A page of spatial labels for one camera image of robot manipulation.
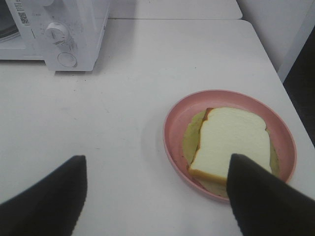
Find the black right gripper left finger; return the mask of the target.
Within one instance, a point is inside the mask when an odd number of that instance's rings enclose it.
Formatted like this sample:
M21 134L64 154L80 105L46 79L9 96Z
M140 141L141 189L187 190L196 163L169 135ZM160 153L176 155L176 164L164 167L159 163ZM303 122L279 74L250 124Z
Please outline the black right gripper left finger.
M72 235L87 190L86 157L73 156L45 178L0 205L0 234Z

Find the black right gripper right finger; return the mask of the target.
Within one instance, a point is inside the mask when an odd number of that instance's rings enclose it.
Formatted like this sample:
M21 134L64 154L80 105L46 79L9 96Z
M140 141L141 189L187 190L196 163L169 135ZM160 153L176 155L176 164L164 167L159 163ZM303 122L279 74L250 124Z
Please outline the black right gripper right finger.
M315 202L257 163L233 154L227 193L244 236L313 236Z

